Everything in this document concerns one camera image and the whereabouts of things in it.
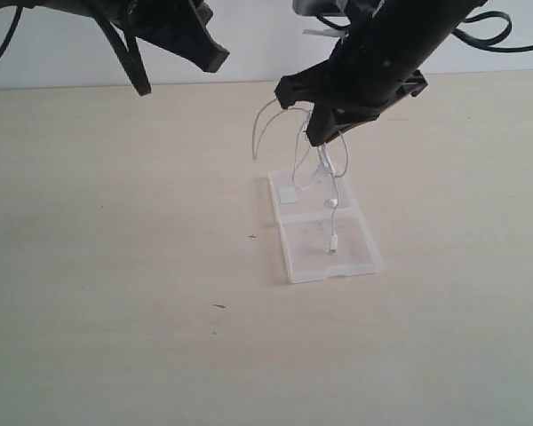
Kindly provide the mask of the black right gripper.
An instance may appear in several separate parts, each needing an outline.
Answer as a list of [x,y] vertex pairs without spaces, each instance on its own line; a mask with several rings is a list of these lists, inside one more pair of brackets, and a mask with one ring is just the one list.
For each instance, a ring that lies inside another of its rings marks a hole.
[[282,109],[314,104],[311,146],[377,120],[427,57],[426,1],[348,1],[345,13],[349,29],[327,61],[283,76],[274,89]]

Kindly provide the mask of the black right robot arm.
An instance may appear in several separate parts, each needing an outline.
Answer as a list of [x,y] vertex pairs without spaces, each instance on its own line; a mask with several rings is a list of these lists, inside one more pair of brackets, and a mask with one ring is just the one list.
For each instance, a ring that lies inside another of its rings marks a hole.
[[361,8],[346,35],[319,64],[281,78],[275,96],[282,108],[309,102],[306,127],[312,146],[373,122],[426,86],[419,67],[480,1],[385,1]]

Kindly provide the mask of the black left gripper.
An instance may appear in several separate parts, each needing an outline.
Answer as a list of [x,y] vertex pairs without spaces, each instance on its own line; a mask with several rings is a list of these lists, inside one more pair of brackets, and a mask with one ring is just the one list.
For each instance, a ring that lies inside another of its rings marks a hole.
[[218,72],[230,54],[208,31],[213,10],[206,1],[41,1],[39,5],[76,16],[104,18],[205,73]]

